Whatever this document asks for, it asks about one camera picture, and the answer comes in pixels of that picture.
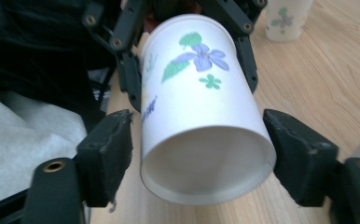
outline green leaf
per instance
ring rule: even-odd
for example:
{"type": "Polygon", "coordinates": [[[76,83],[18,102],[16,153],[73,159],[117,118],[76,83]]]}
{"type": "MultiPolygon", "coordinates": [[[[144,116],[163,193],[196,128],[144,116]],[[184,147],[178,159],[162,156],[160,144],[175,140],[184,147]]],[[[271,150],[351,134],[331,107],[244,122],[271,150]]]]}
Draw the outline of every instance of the green leaf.
{"type": "Polygon", "coordinates": [[[281,16],[287,15],[287,7],[282,7],[281,9],[279,9],[279,15],[281,16]]]}
{"type": "Polygon", "coordinates": [[[270,25],[272,26],[278,26],[279,25],[279,20],[273,20],[270,25]]]}
{"type": "Polygon", "coordinates": [[[201,43],[202,43],[202,37],[198,33],[191,33],[188,35],[184,35],[179,41],[179,44],[184,48],[198,46],[201,43]]]}
{"type": "Polygon", "coordinates": [[[165,71],[163,71],[162,83],[167,79],[178,75],[181,71],[183,71],[186,67],[190,65],[189,62],[183,63],[169,63],[165,71]]]}

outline cup opening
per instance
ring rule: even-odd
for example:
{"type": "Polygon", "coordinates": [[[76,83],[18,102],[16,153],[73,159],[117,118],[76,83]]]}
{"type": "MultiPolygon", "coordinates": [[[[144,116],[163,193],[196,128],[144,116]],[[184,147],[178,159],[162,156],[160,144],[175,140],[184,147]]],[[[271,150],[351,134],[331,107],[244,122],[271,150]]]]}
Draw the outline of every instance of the cup opening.
{"type": "Polygon", "coordinates": [[[234,127],[206,127],[156,146],[142,162],[141,176],[160,198],[205,205],[255,188],[274,163],[272,145],[261,135],[234,127]]]}

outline wooden table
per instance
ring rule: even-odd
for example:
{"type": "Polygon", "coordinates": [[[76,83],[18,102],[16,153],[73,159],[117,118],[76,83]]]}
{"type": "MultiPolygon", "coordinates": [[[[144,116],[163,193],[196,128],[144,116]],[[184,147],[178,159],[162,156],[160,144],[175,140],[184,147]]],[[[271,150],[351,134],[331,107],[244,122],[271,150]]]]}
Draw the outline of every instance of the wooden table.
{"type": "MultiPolygon", "coordinates": [[[[340,147],[343,161],[360,144],[360,0],[315,0],[295,42],[269,42],[265,19],[263,12],[251,35],[259,77],[254,96],[260,111],[277,109],[306,123],[340,147]]],[[[123,108],[132,107],[115,82],[109,112],[123,108]]],[[[140,131],[140,114],[135,112],[133,160],[118,190],[117,209],[93,209],[91,223],[329,223],[329,200],[323,208],[299,207],[274,175],[227,203],[165,202],[150,193],[139,176],[140,131]]]]}

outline green flower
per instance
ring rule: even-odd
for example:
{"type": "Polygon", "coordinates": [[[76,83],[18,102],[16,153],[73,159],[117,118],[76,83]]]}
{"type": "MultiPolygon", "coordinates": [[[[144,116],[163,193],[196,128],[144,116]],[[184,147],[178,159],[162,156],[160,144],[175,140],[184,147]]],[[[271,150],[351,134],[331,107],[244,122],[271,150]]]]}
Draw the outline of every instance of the green flower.
{"type": "Polygon", "coordinates": [[[216,90],[220,90],[219,84],[221,84],[221,80],[215,78],[213,75],[207,75],[207,78],[201,77],[200,82],[206,83],[206,88],[211,89],[215,88],[216,90]]]}

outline floral cup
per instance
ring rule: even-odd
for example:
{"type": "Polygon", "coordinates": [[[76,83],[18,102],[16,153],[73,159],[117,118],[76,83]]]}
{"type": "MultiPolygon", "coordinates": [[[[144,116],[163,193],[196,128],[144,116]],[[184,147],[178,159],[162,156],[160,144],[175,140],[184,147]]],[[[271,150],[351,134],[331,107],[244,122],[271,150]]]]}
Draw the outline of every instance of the floral cup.
{"type": "Polygon", "coordinates": [[[145,42],[145,186],[173,203],[236,198],[271,173],[276,154],[228,32],[201,15],[172,18],[145,42]]]}
{"type": "Polygon", "coordinates": [[[269,0],[266,7],[267,39],[277,42],[299,38],[313,0],[269,0]]]}

